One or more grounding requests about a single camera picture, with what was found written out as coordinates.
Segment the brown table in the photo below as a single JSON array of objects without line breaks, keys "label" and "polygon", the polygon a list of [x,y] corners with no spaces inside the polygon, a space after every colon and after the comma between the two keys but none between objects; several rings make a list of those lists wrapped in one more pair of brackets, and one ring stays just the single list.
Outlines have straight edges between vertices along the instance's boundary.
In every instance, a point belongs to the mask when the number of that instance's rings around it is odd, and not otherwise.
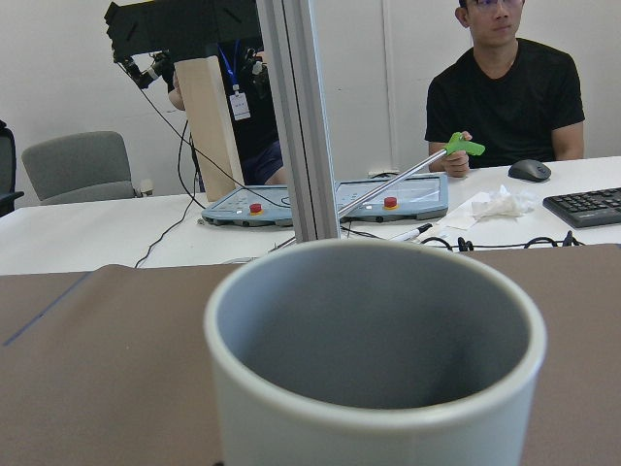
[{"label": "brown table", "polygon": [[[621,249],[470,255],[548,327],[523,464],[621,464]],[[0,465],[220,459],[203,313],[236,267],[0,277]]]}]

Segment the black t-shirt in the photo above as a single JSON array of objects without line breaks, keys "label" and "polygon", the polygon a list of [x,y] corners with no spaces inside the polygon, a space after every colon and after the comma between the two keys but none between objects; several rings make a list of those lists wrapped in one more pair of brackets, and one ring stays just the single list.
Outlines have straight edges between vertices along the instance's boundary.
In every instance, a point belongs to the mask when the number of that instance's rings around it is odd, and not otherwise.
[{"label": "black t-shirt", "polygon": [[584,120],[580,79],[572,58],[559,50],[518,39],[513,65],[492,80],[473,50],[432,80],[427,96],[429,142],[447,142],[469,131],[485,146],[470,157],[472,168],[510,165],[522,158],[554,160],[553,129]]},{"label": "black t-shirt", "polygon": [[[233,84],[226,68],[226,63],[222,57],[222,53],[218,51],[218,62],[220,64],[220,73],[222,75],[222,83],[226,91],[226,100],[229,107],[231,123],[233,124],[233,133],[235,134],[235,143],[237,144],[240,160],[247,160],[262,152],[273,142],[278,140],[278,130],[276,125],[276,116],[274,113],[274,104],[272,102],[272,92],[269,85],[257,88],[252,82],[253,75],[251,73],[251,62],[246,62],[248,50],[263,50],[263,43],[260,38],[241,39],[236,50],[236,42],[228,42],[220,44],[222,52],[226,56],[231,69],[236,68],[236,76],[240,85],[240,92],[245,93],[250,111],[250,118],[235,120],[231,109],[229,96],[234,93]],[[168,84],[168,91],[173,90],[172,73],[162,75]]]}]

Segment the green grabber tool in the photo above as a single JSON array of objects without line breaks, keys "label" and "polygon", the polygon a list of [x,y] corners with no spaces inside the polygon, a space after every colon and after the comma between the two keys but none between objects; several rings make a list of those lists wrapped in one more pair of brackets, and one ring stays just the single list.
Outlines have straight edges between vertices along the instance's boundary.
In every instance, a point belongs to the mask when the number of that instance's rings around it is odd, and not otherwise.
[{"label": "green grabber tool", "polygon": [[397,184],[398,182],[402,182],[404,179],[418,172],[419,170],[426,167],[430,163],[433,163],[439,158],[442,158],[446,155],[451,155],[453,152],[456,152],[457,150],[465,150],[466,153],[469,153],[470,155],[481,155],[485,151],[485,146],[482,146],[481,144],[473,143],[472,141],[466,141],[462,133],[453,133],[453,135],[450,137],[450,140],[448,141],[448,144],[446,144],[446,146],[444,146],[442,149],[438,150],[436,153],[431,154],[429,157],[424,159],[422,162],[417,163],[416,165],[411,167],[409,170],[406,170],[404,173],[400,174],[399,176],[395,178],[391,178],[386,183],[380,184],[378,187],[367,192],[365,195],[360,196],[359,198],[354,199],[352,202],[350,202],[346,206],[341,207],[339,211],[337,212],[338,217],[342,218],[343,216],[346,216],[348,213],[350,213],[357,207],[361,206],[362,204],[367,202],[369,199],[373,199],[378,194],[388,189],[390,186]]}]

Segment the black chair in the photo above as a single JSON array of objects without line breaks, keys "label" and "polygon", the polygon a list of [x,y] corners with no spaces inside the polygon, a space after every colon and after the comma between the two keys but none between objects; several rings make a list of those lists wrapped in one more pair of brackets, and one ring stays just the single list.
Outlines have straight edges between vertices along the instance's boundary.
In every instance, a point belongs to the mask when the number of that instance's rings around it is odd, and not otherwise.
[{"label": "black chair", "polygon": [[14,211],[15,200],[21,196],[22,191],[16,192],[16,140],[0,120],[0,216]]}]

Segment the lanyard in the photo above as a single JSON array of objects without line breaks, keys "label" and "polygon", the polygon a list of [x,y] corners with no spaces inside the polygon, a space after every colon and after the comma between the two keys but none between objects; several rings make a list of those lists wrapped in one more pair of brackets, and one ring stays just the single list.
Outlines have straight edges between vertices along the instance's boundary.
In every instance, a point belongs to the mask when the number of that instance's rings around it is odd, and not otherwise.
[{"label": "lanyard", "polygon": [[231,64],[229,63],[229,60],[226,57],[226,54],[224,53],[224,50],[222,49],[220,44],[218,44],[217,47],[220,50],[220,55],[222,55],[222,60],[224,60],[224,66],[226,67],[226,72],[229,75],[229,79],[231,81],[231,85],[233,86],[233,90],[238,90],[240,86],[237,81],[237,52],[240,48],[240,40],[238,39],[237,41],[235,41],[235,52],[233,54],[233,68],[231,68]]}]

